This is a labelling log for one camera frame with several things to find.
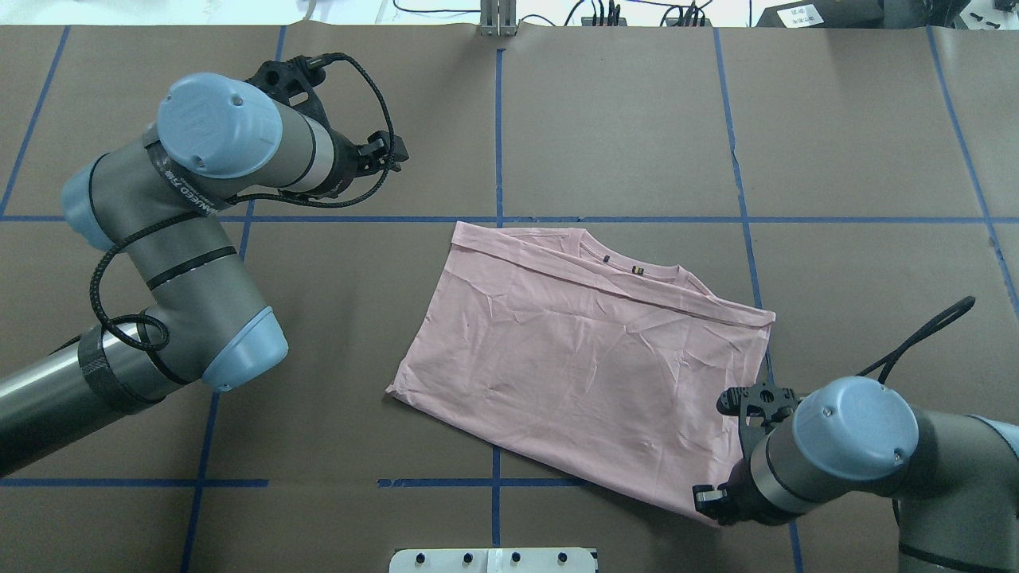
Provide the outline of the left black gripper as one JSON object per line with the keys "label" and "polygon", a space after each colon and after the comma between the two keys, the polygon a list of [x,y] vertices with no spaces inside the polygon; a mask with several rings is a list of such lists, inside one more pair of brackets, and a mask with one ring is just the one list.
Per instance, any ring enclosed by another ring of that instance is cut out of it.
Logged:
{"label": "left black gripper", "polygon": [[410,159],[400,135],[371,134],[365,144],[352,142],[338,131],[329,131],[329,137],[334,146],[334,160],[322,183],[323,198],[338,198],[360,174],[383,170],[400,173],[403,162]]}

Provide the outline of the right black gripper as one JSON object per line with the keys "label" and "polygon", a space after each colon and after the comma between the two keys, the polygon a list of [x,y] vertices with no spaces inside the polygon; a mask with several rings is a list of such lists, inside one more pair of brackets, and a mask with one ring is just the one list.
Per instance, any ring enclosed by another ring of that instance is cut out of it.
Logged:
{"label": "right black gripper", "polygon": [[723,485],[693,486],[693,501],[699,514],[721,515],[717,522],[725,527],[744,522],[785,525],[785,512],[757,489],[746,460],[734,465]]}

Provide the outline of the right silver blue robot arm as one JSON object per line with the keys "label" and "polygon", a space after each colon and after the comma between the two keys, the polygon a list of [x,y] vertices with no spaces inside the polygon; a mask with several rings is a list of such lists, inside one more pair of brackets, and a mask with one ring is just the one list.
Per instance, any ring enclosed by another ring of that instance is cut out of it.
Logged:
{"label": "right silver blue robot arm", "polygon": [[721,485],[695,485],[699,514],[777,526],[847,493],[894,501],[900,572],[1015,572],[1017,427],[913,407],[863,376],[799,398],[729,388],[743,457]]}

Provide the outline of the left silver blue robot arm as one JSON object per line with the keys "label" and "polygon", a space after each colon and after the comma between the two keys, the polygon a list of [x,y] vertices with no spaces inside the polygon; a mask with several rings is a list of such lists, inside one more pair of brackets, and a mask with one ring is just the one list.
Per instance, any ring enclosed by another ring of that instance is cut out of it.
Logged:
{"label": "left silver blue robot arm", "polygon": [[2,474],[193,382],[222,394],[283,361],[283,329],[218,215],[263,200],[255,186],[335,209],[354,178],[405,160],[392,124],[354,144],[309,81],[272,62],[248,81],[172,84],[153,123],[62,189],[67,224],[103,254],[88,283],[97,322],[2,381]]}

